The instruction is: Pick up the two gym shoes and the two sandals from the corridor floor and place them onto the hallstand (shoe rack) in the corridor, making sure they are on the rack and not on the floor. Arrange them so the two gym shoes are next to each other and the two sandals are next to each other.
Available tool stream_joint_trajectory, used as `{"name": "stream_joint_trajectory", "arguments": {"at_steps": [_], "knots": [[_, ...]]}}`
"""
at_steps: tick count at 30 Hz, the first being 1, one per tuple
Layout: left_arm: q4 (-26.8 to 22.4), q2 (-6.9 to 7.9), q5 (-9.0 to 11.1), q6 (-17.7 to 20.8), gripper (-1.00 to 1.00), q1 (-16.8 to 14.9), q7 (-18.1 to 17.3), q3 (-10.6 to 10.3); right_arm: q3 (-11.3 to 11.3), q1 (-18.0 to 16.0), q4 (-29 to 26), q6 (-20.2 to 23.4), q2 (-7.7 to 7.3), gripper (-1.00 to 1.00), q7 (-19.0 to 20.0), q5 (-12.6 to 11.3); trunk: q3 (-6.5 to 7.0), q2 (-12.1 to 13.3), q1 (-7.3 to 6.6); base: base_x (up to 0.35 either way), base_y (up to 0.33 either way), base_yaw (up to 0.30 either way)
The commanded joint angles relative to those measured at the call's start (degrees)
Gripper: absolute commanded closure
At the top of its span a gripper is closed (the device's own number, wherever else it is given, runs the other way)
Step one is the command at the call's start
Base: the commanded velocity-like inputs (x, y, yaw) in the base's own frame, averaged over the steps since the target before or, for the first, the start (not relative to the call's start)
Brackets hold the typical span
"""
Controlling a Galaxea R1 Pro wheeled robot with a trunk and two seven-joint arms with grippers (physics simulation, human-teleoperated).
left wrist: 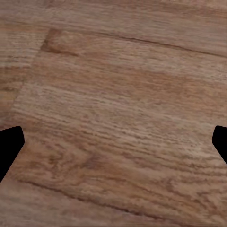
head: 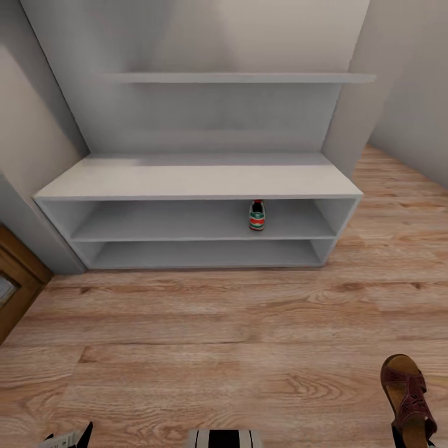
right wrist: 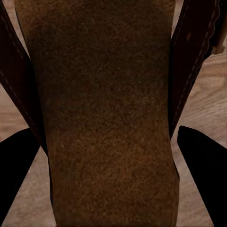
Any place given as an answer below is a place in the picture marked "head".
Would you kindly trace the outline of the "robot trunk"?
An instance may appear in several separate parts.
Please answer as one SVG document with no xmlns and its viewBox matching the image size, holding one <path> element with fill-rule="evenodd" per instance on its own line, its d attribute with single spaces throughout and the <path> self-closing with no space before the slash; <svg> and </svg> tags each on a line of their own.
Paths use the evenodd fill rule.
<svg viewBox="0 0 448 448">
<path fill-rule="evenodd" d="M 184 448 L 264 448 L 259 430 L 190 430 Z"/>
</svg>

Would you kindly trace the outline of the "sandal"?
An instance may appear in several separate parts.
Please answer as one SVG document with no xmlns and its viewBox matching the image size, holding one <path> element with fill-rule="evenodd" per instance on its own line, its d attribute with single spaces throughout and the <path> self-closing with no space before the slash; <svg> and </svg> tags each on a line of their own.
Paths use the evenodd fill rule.
<svg viewBox="0 0 448 448">
<path fill-rule="evenodd" d="M 425 402 L 426 383 L 416 363 L 405 354 L 390 355 L 380 380 L 395 415 L 391 427 L 397 428 L 406 448 L 428 448 L 437 424 Z"/>
</svg>

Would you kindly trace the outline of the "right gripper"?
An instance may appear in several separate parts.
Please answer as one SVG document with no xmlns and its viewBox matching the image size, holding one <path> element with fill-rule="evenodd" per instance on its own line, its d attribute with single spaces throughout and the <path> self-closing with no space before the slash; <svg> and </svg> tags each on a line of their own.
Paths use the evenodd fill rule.
<svg viewBox="0 0 448 448">
<path fill-rule="evenodd" d="M 394 426 L 392 429 L 393 429 L 393 436 L 394 436 L 396 448 L 406 448 L 406 445 L 404 444 L 400 434 L 398 433 L 397 428 Z M 433 442 L 431 442 L 430 440 L 428 440 L 427 444 L 429 446 L 436 447 L 435 444 Z"/>
</svg>

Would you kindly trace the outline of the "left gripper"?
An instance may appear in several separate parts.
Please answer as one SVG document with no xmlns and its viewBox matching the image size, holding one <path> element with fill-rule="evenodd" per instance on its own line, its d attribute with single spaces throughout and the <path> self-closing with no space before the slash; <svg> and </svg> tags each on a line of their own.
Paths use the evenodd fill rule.
<svg viewBox="0 0 448 448">
<path fill-rule="evenodd" d="M 85 430 L 84 435 L 81 436 L 80 441 L 76 445 L 72 445 L 70 448 L 87 448 L 92 428 L 93 428 L 93 422 L 90 421 L 89 426 Z M 50 439 L 50 438 L 53 438 L 53 437 L 54 437 L 54 434 L 51 433 L 49 438 L 46 438 L 46 439 Z"/>
</svg>

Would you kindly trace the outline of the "gym shoe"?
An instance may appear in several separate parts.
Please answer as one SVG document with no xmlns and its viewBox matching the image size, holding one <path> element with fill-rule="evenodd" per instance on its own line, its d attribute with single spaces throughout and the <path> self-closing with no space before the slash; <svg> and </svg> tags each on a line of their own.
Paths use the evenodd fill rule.
<svg viewBox="0 0 448 448">
<path fill-rule="evenodd" d="M 250 202 L 250 229 L 261 231 L 266 219 L 266 204 L 262 199 L 251 199 Z"/>
</svg>

